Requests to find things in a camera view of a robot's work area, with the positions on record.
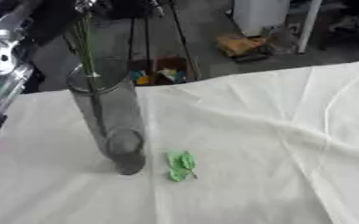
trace metal pole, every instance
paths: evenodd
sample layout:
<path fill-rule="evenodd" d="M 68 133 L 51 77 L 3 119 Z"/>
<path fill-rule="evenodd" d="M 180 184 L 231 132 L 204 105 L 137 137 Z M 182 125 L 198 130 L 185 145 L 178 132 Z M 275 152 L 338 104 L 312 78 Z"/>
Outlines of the metal pole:
<path fill-rule="evenodd" d="M 306 51 L 307 43 L 309 42 L 310 35 L 312 35 L 314 23 L 316 21 L 317 15 L 319 14 L 322 1 L 323 0 L 313 0 L 310 4 L 310 9 L 307 13 L 304 30 L 299 40 L 298 53 L 304 53 Z"/>

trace clear glass vase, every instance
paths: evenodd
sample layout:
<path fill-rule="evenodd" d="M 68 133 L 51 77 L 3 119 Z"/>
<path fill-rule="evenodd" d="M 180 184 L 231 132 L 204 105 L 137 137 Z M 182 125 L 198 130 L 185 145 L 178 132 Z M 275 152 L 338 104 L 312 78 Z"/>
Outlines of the clear glass vase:
<path fill-rule="evenodd" d="M 95 97 L 88 89 L 82 66 L 68 75 L 67 85 L 102 154 L 123 175 L 141 171 L 145 165 L 144 125 L 136 91 L 123 61 L 95 60 Z"/>

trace tripod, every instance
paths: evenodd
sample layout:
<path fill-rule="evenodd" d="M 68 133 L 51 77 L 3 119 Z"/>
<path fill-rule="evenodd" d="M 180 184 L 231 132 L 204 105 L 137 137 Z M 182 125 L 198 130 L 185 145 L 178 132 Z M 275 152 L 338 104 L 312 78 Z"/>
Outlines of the tripod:
<path fill-rule="evenodd" d="M 177 14 L 177 11 L 175 9 L 175 3 L 173 0 L 168 0 L 167 4 L 170 8 L 170 11 L 172 12 L 174 23 L 175 23 L 177 32 L 179 34 L 180 42 L 184 49 L 185 55 L 187 57 L 187 63 L 189 65 L 190 71 L 194 76 L 194 80 L 198 81 L 200 79 L 200 76 L 195 68 L 194 61 L 189 52 L 189 48 L 187 46 L 187 38 L 185 37 L 182 26 L 180 24 L 180 19 Z M 163 17 L 164 12 L 163 12 L 163 9 L 161 8 L 162 5 L 163 4 L 159 4 L 156 0 L 144 0 L 144 17 L 143 17 L 143 19 L 144 19 L 145 54 L 146 54 L 146 67 L 147 67 L 145 70 L 145 73 L 147 76 L 150 76 L 152 73 L 149 16 L 151 15 L 152 10 L 156 9 L 156 10 L 158 10 L 159 15 L 161 17 Z M 128 40 L 128 44 L 129 44 L 128 68 L 130 67 L 130 63 L 132 62 L 132 59 L 133 59 L 132 54 L 133 54 L 135 23 L 136 23 L 136 18 L 135 17 L 131 18 L 130 19 L 130 36 L 129 36 L 129 40 Z"/>

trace tripod leg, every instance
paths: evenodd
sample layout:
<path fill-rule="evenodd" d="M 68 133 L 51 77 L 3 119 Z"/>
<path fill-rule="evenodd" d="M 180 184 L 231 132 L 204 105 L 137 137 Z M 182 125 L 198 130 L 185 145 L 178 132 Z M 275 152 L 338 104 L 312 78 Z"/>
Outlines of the tripod leg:
<path fill-rule="evenodd" d="M 132 18 L 130 20 L 130 36 L 128 39 L 128 45 L 129 45 L 129 50 L 128 50 L 128 69 L 130 69 L 130 63 L 133 60 L 133 37 L 135 36 L 135 18 Z"/>
<path fill-rule="evenodd" d="M 178 30 L 178 34 L 179 34 L 181 43 L 184 47 L 185 54 L 187 55 L 187 62 L 189 63 L 192 73 L 194 74 L 194 80 L 198 81 L 200 77 L 199 77 L 199 74 L 197 73 L 196 68 L 194 66 L 194 61 L 192 60 L 192 57 L 190 56 L 190 52 L 187 47 L 187 39 L 185 38 L 184 32 L 182 31 L 180 20 L 178 18 L 177 11 L 175 10 L 173 0 L 169 0 L 169 6 L 172 11 L 172 15 L 174 16 L 174 21 L 177 26 L 177 30 Z"/>
<path fill-rule="evenodd" d="M 148 0 L 145 0 L 144 32 L 145 32 L 145 54 L 147 56 L 147 69 L 145 74 L 151 75 L 151 49 L 150 49 L 150 21 L 148 18 Z"/>

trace small green plant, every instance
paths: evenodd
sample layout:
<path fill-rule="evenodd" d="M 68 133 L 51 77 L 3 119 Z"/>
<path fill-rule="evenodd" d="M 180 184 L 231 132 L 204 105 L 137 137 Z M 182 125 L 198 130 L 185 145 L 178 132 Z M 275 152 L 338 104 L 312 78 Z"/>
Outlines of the small green plant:
<path fill-rule="evenodd" d="M 170 180 L 180 182 L 186 179 L 189 174 L 191 174 L 195 179 L 198 178 L 197 175 L 194 173 L 196 162 L 190 152 L 168 152 L 167 161 L 170 166 L 170 171 L 168 173 L 168 177 Z"/>

